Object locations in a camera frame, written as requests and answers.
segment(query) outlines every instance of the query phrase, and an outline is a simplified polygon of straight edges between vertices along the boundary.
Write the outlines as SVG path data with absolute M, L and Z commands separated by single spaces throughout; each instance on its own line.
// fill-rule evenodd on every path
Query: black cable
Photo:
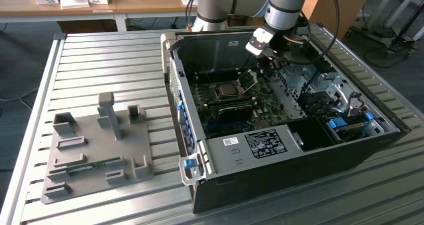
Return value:
M 363 20 L 364 20 L 364 23 L 365 23 L 365 30 L 369 30 L 368 24 L 367 24 L 367 20 L 365 20 L 365 4 L 363 5 Z
M 141 27 L 139 24 L 136 24 L 136 23 L 133 22 L 133 21 L 136 21 L 136 20 L 129 19 L 129 21 L 132 22 L 132 24 L 135 24 L 135 26 L 140 27 L 143 30 L 149 30 L 149 29 L 152 29 L 152 27 L 155 26 L 156 20 L 157 20 L 157 17 L 155 18 L 152 25 L 151 25 L 149 27 L 144 28 L 144 27 Z
M 311 24 L 309 24 L 309 19 L 307 18 L 304 12 L 303 11 L 300 11 L 300 12 L 301 12 L 304 19 L 305 19 L 305 22 L 307 22 L 308 40 L 307 40 L 305 44 L 308 44 L 311 42 L 311 37 L 312 37 Z
M 364 53 L 364 59 L 365 59 L 365 61 L 367 61 L 372 66 L 375 66 L 375 67 L 377 67 L 377 68 L 388 69 L 388 68 L 396 66 L 397 64 L 400 64 L 401 62 L 404 62 L 404 61 L 408 59 L 408 58 L 405 58 L 405 59 L 403 59 L 403 60 L 400 60 L 400 61 L 397 61 L 397 62 L 395 62 L 395 63 L 392 63 L 391 65 L 387 65 L 387 66 L 383 66 L 383 65 L 376 64 L 375 62 L 372 62 L 372 61 L 369 60 L 368 54 L 372 53 L 372 52 L 376 52 L 376 51 L 379 51 L 379 50 L 383 50 L 383 49 L 387 50 L 387 46 L 385 46 L 384 44 L 381 44 L 381 47 L 380 47 L 380 48 L 373 49 L 373 50 L 369 50 L 369 51 L 367 51 L 367 52 Z
M 300 94 L 303 94 L 307 91 L 307 88 L 311 85 L 313 79 L 317 77 L 317 75 L 319 75 L 319 70 L 315 71 L 311 79 L 308 80 L 307 84 L 303 86 L 303 89 L 300 90 Z
M 245 61 L 244 61 L 244 64 L 243 64 L 243 66 L 241 66 L 241 68 L 240 68 L 240 70 L 243 70 L 244 67 L 247 66 L 247 63 L 249 62 L 251 56 L 252 56 L 252 54 L 248 55 L 248 57 L 247 57 L 247 59 L 245 59 Z
M 11 173 L 13 172 L 13 169 L 0 169 L 0 173 Z
M 7 23 L 4 24 L 3 30 L 0 30 L 0 33 L 4 32 L 7 29 Z
M 191 14 L 192 14 L 192 8 L 193 8 L 193 1 L 195 0 L 188 0 L 187 6 L 185 6 L 185 21 L 187 25 L 191 26 Z
M 145 28 L 147 30 L 152 29 L 152 27 L 155 26 L 156 21 L 157 21 L 157 17 L 155 18 L 153 23 L 151 24 L 151 26 L 148 28 Z
M 333 5 L 335 5 L 335 8 L 336 8 L 336 33 L 333 35 L 333 38 L 331 40 L 331 43 L 329 43 L 329 46 L 328 48 L 323 51 L 323 53 L 317 56 L 317 58 L 315 60 L 312 60 L 311 62 L 296 62 L 296 61 L 291 61 L 291 60 L 287 60 L 283 58 L 279 58 L 276 56 L 276 58 L 287 63 L 291 63 L 291 64 L 296 64 L 296 65 L 309 65 L 309 64 L 313 64 L 316 63 L 323 57 L 324 55 L 328 53 L 328 51 L 331 50 L 332 48 L 332 45 L 335 44 L 336 42 L 336 39 L 337 39 L 337 34 L 339 34 L 339 27 L 340 27 L 340 9 L 339 9 L 339 1 L 337 0 L 333 0 Z

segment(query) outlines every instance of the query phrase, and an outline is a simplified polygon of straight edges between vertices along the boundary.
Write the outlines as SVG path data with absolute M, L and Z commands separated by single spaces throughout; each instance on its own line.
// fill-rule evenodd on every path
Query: motherboard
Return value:
M 288 120 L 267 78 L 252 70 L 239 75 L 236 80 L 191 85 L 208 139 L 277 126 Z

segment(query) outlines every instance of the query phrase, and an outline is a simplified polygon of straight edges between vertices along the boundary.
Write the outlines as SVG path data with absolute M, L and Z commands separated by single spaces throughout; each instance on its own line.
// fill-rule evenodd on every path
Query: cable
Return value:
M 336 8 L 336 33 L 333 35 L 333 38 L 331 40 L 328 48 L 323 51 L 323 53 L 317 56 L 317 58 L 315 60 L 312 60 L 311 62 L 296 62 L 296 61 L 291 61 L 291 60 L 284 59 L 284 57 L 280 58 L 280 57 L 276 56 L 276 58 L 279 60 L 281 60 L 281 61 L 284 61 L 287 63 L 295 64 L 295 65 L 311 65 L 311 64 L 316 63 L 324 57 L 324 55 L 328 53 L 328 51 L 332 48 L 332 45 L 336 42 L 337 34 L 339 34 L 339 27 L 340 27 L 340 9 L 339 9 L 339 1 L 337 0 L 333 0 L 333 5 L 335 5 L 335 8 Z
M 397 64 L 400 64 L 401 62 L 404 62 L 404 61 L 408 59 L 408 58 L 405 58 L 405 59 L 403 59 L 403 60 L 400 60 L 400 61 L 397 61 L 397 62 L 395 62 L 395 63 L 392 63 L 391 65 L 387 65 L 387 66 L 383 66 L 383 65 L 376 64 L 375 62 L 372 62 L 372 61 L 369 60 L 368 54 L 372 53 L 372 52 L 376 52 L 376 51 L 379 51 L 379 50 L 383 50 L 383 49 L 387 49 L 387 46 L 381 44 L 381 47 L 380 47 L 380 48 L 373 49 L 373 50 L 369 50 L 369 51 L 367 51 L 367 52 L 364 53 L 364 59 L 365 59 L 365 61 L 367 61 L 372 66 L 375 66 L 375 67 L 377 67 L 377 68 L 388 69 L 388 68 L 396 66 Z
M 363 20 L 364 20 L 364 23 L 365 23 L 365 30 L 369 30 L 368 24 L 367 24 L 367 20 L 365 20 L 365 4 L 363 5 Z
M 308 43 L 311 42 L 311 34 L 312 34 L 312 32 L 311 32 L 311 24 L 309 24 L 309 20 L 308 20 L 308 18 L 307 18 L 307 16 L 305 16 L 304 12 L 303 12 L 303 11 L 300 11 L 300 13 L 301 13 L 303 18 L 305 19 L 305 23 L 307 23 L 307 29 L 308 29 L 308 40 L 307 40 L 305 44 L 308 44 Z
M 129 19 L 129 21 L 132 22 L 132 24 L 135 24 L 135 25 L 136 25 L 137 27 L 140 27 L 143 30 L 149 30 L 149 29 L 152 29 L 152 27 L 155 26 L 156 20 L 157 20 L 157 17 L 155 18 L 152 25 L 151 25 L 148 28 L 144 28 L 144 27 L 141 27 L 137 23 L 133 22 L 133 21 L 136 21 L 136 20 Z
M 0 33 L 4 32 L 7 29 L 7 23 L 4 24 L 3 30 L 0 30 Z
M 32 107 L 24 102 L 24 99 L 20 98 L 19 100 L 20 100 L 21 104 L 24 104 L 24 106 L 29 109 L 29 111 L 32 111 Z
M 252 54 L 248 55 L 248 57 L 247 57 L 247 59 L 245 59 L 245 61 L 244 61 L 244 64 L 243 64 L 243 66 L 241 66 L 241 68 L 240 68 L 240 70 L 243 70 L 244 67 L 247 66 L 247 63 L 249 62 L 251 56 L 252 56 Z
M 305 17 L 305 14 L 304 14 L 304 12 L 303 11 L 300 11 L 300 13 L 301 13 L 301 17 L 304 18 L 304 20 L 305 20 L 305 23 L 307 23 L 307 29 L 308 29 L 308 39 L 307 39 L 307 41 L 300 41 L 300 40 L 293 40 L 293 39 L 291 39 L 288 36 L 283 36 L 284 37 L 284 39 L 287 40 L 287 41 L 291 41 L 292 43 L 296 43 L 296 44 L 300 44 L 300 45 L 307 45 L 308 43 L 309 43 L 309 41 L 311 41 L 311 24 L 309 24 L 309 20 L 307 19 L 307 17 Z
M 13 172 L 13 169 L 0 169 L 0 173 L 11 173 Z
M 187 6 L 185 6 L 185 21 L 187 26 L 191 27 L 191 14 L 192 14 L 192 8 L 193 8 L 193 2 L 195 0 L 188 0 Z
M 293 39 L 291 39 L 287 35 L 284 35 L 283 38 L 284 38 L 287 41 L 289 41 L 289 42 L 292 42 L 292 43 L 295 43 L 295 44 L 300 44 L 300 45 L 304 44 L 303 41 L 300 41 L 300 40 L 293 40 Z
M 1 102 L 9 102 L 9 101 L 19 100 L 19 101 L 25 105 L 25 107 L 32 111 L 31 106 L 24 102 L 23 99 L 24 99 L 32 92 L 35 92 L 36 90 L 39 90 L 39 88 L 35 88 L 35 89 L 31 90 L 29 92 L 24 93 L 23 96 L 20 96 L 20 97 L 16 97 L 16 98 L 0 98 L 0 101 L 1 101 Z
M 300 90 L 300 94 L 303 94 L 305 92 L 308 86 L 311 85 L 311 83 L 312 83 L 313 79 L 317 77 L 317 75 L 319 75 L 319 70 L 315 71 L 311 79 L 308 80 L 307 84 L 303 86 L 303 89 Z
M 157 20 L 157 17 L 155 18 L 152 25 L 148 28 L 145 28 L 147 30 L 152 29 L 152 27 L 155 26 L 156 20 Z

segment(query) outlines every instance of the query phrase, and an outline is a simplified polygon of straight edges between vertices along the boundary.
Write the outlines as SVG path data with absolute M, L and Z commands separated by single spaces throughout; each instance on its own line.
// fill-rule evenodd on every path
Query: blue latch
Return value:
M 341 117 L 332 118 L 328 123 L 331 125 L 331 128 L 347 126 L 347 122 L 344 121 L 344 119 Z
M 179 102 L 179 106 L 177 106 L 177 107 L 179 107 L 179 110 L 183 109 L 183 107 L 184 107 L 184 106 L 183 106 L 183 101 Z
M 367 117 L 368 121 L 371 121 L 373 119 L 373 115 L 371 114 L 371 112 L 365 113 L 365 117 Z
M 184 161 L 184 169 L 191 169 L 191 168 L 195 168 L 195 167 L 197 167 L 196 159 L 187 159 Z

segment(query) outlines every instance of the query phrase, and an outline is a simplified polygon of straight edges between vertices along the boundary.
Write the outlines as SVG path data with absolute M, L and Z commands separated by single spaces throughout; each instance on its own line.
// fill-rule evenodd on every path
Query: label sticker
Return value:
M 112 10 L 93 10 L 93 13 L 113 12 Z
M 228 46 L 239 46 L 239 41 L 229 41 Z
M 233 144 L 239 144 L 237 137 L 227 138 L 227 139 L 224 139 L 223 141 L 224 141 L 224 145 L 225 145 L 225 146 L 229 146 L 229 145 L 233 145 Z
M 287 152 L 275 129 L 244 135 L 255 158 L 264 158 Z

